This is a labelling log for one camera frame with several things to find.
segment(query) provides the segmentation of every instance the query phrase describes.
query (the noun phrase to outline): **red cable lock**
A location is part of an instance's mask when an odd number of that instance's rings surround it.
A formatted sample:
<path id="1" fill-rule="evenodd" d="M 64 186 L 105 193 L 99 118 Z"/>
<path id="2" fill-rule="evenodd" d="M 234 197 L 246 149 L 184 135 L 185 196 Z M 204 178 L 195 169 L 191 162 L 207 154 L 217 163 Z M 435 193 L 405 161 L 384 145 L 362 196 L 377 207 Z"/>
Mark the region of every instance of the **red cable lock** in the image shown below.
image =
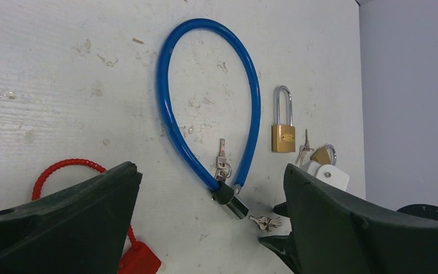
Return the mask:
<path id="1" fill-rule="evenodd" d="M 106 168 L 100 166 L 99 164 L 86 160 L 86 159 L 66 159 L 59 161 L 51 166 L 49 166 L 41 175 L 39 176 L 36 183 L 34 183 L 33 194 L 31 195 L 31 200 L 37 200 L 41 197 L 41 190 L 43 185 L 48 179 L 48 177 L 56 170 L 66 167 L 66 166 L 86 166 L 93 168 L 99 173 L 104 173 Z M 128 239 L 132 243 L 132 247 L 127 250 L 125 255 L 120 260 L 118 267 L 118 274 L 155 274 L 160 268 L 162 262 L 159 258 L 150 250 L 150 248 L 143 242 L 137 241 L 135 235 L 133 234 L 132 226 L 128 227 L 127 231 Z"/>

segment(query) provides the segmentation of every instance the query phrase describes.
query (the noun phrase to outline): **silver shackle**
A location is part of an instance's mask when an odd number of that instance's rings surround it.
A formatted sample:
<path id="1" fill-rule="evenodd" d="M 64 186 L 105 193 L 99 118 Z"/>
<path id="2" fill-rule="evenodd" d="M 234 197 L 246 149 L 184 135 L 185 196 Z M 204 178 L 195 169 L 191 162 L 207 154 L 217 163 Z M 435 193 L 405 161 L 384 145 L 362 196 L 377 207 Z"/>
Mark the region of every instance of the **silver shackle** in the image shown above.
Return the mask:
<path id="1" fill-rule="evenodd" d="M 335 147 L 332 144 L 327 144 L 325 146 L 325 148 L 327 150 L 331 151 L 331 165 L 332 166 L 336 166 L 336 150 L 335 150 Z"/>
<path id="2" fill-rule="evenodd" d="M 291 93 L 290 90 L 286 86 L 278 86 L 274 90 L 274 122 L 276 124 L 280 124 L 280 109 L 279 109 L 279 95 L 281 91 L 285 92 L 286 96 L 286 124 L 293 126 L 293 107 L 291 105 Z"/>

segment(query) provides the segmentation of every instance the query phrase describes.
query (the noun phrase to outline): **red coiled cable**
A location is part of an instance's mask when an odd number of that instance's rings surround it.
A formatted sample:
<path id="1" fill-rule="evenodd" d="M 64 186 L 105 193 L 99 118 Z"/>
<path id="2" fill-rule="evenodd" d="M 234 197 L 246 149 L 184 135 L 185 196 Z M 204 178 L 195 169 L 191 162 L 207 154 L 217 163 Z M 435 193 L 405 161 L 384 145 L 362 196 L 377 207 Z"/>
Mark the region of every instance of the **red coiled cable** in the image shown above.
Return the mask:
<path id="1" fill-rule="evenodd" d="M 94 170 L 98 171 L 99 173 L 104 173 L 107 170 L 106 168 L 100 166 L 99 164 L 97 164 L 93 161 L 87 160 L 87 159 L 66 159 L 66 160 L 59 161 L 59 162 L 49 166 L 49 168 L 45 169 L 45 171 L 43 171 L 43 173 L 41 173 L 38 180 L 36 180 L 36 183 L 34 183 L 33 194 L 31 195 L 31 200 L 34 201 L 34 200 L 37 200 L 41 197 L 41 190 L 43 188 L 43 185 L 44 185 L 46 179 L 48 179 L 48 177 L 53 172 L 55 172 L 56 170 L 58 170 L 62 167 L 67 167 L 67 166 L 86 166 L 86 167 L 93 168 Z M 132 243 L 132 248 L 134 248 L 134 249 L 139 248 L 140 244 L 137 241 L 137 239 L 135 239 L 135 235 L 133 234 L 132 225 L 130 225 L 128 227 L 127 235 L 128 235 L 128 239 L 130 240 L 130 243 Z"/>

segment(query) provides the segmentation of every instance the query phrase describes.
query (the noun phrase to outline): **red plastic lock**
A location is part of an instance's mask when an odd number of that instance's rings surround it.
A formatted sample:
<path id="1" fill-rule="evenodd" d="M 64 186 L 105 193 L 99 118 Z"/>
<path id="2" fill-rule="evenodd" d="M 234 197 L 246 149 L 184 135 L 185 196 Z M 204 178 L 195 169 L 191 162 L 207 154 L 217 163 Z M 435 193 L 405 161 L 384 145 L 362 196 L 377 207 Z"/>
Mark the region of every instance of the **red plastic lock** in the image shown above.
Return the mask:
<path id="1" fill-rule="evenodd" d="M 131 247 L 121 258 L 118 274 L 155 274 L 161 265 L 152 250 L 138 241 L 138 245 Z"/>

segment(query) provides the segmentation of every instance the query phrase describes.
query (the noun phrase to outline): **small padlock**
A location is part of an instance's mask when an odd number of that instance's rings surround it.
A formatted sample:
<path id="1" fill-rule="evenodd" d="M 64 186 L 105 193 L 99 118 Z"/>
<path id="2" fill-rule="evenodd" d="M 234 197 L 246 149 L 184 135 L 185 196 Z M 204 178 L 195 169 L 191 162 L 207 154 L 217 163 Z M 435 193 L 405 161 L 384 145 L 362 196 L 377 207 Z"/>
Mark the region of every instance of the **small padlock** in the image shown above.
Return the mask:
<path id="1" fill-rule="evenodd" d="M 286 124 L 280 124 L 279 95 L 281 91 L 286 95 Z M 293 127 L 293 109 L 291 93 L 286 86 L 279 86 L 274 90 L 274 125 L 271 127 L 271 150 L 273 152 L 295 152 L 295 128 Z"/>
<path id="2" fill-rule="evenodd" d="M 330 156 L 328 155 L 328 149 L 326 147 L 321 147 L 313 153 L 310 160 L 318 162 L 321 165 L 331 164 Z"/>

